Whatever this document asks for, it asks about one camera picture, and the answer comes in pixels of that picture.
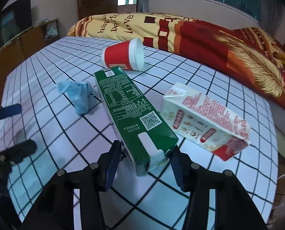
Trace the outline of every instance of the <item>television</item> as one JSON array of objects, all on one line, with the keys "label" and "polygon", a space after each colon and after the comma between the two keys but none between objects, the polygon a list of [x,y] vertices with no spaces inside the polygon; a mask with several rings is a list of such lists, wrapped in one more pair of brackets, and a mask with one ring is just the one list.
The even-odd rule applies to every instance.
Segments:
[{"label": "television", "polygon": [[32,26],[31,0],[17,0],[0,13],[0,47]]}]

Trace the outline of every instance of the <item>table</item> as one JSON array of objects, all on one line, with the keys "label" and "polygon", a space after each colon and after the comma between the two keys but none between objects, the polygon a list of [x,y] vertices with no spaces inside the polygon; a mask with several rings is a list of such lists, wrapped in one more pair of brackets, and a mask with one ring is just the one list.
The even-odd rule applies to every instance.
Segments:
[{"label": "table", "polygon": [[[56,83],[88,81],[101,70],[101,53],[116,40],[65,37],[43,48],[7,77],[2,106],[22,104],[22,114],[0,121],[0,150],[33,139],[37,151],[12,168],[8,189],[21,220],[43,186],[61,168],[83,169],[107,152],[116,139],[102,103],[79,117]],[[250,89],[218,71],[168,52],[144,47],[143,72],[126,71],[138,88],[160,110],[162,95],[175,82],[187,84],[249,121],[251,145],[226,162],[193,142],[179,137],[180,150],[212,171],[232,170],[267,221],[278,174],[276,133],[269,103]],[[75,229],[80,229],[79,190],[75,190]],[[101,193],[108,229],[181,229],[189,193],[176,185],[170,165],[137,177],[126,159],[118,166],[112,188]],[[210,191],[209,221],[214,226],[215,191]]]}]

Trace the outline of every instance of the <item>feather pattern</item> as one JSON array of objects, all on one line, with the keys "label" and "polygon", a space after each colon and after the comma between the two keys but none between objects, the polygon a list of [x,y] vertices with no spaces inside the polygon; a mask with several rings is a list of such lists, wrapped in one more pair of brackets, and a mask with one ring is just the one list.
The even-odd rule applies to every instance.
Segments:
[{"label": "feather pattern", "polygon": [[248,47],[246,44],[229,36],[217,36],[215,38],[224,42],[238,59],[250,69],[256,83],[261,89],[273,97],[285,95],[285,82],[280,70],[261,53]]}]

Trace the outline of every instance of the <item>white carton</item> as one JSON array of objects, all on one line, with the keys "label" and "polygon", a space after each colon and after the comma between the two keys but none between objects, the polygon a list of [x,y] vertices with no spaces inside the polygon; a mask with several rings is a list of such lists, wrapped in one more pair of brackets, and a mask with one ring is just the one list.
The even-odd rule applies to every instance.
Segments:
[{"label": "white carton", "polygon": [[250,144],[250,126],[216,100],[176,83],[164,95],[161,115],[175,133],[226,161]]}]

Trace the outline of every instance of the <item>screw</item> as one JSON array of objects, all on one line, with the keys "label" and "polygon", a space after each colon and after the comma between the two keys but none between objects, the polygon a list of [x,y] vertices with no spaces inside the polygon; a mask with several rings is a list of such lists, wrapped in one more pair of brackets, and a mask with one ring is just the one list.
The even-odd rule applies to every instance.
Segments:
[{"label": "screw", "polygon": [[4,162],[4,161],[5,161],[5,156],[1,155],[1,156],[0,156],[0,161],[1,161],[1,162]]},{"label": "screw", "polygon": [[99,167],[99,164],[97,163],[92,163],[91,165],[89,165],[89,167],[94,170],[94,169],[97,169]]},{"label": "screw", "polygon": [[224,171],[224,174],[225,174],[226,176],[232,176],[232,175],[233,175],[233,172],[232,172],[231,170],[225,170],[225,171]]},{"label": "screw", "polygon": [[65,174],[65,170],[58,170],[58,171],[56,171],[56,174],[58,176],[61,176],[61,175]]},{"label": "screw", "polygon": [[197,163],[192,163],[190,166],[191,166],[191,168],[194,169],[194,170],[197,170],[198,168],[200,168],[200,165],[197,164]]}]

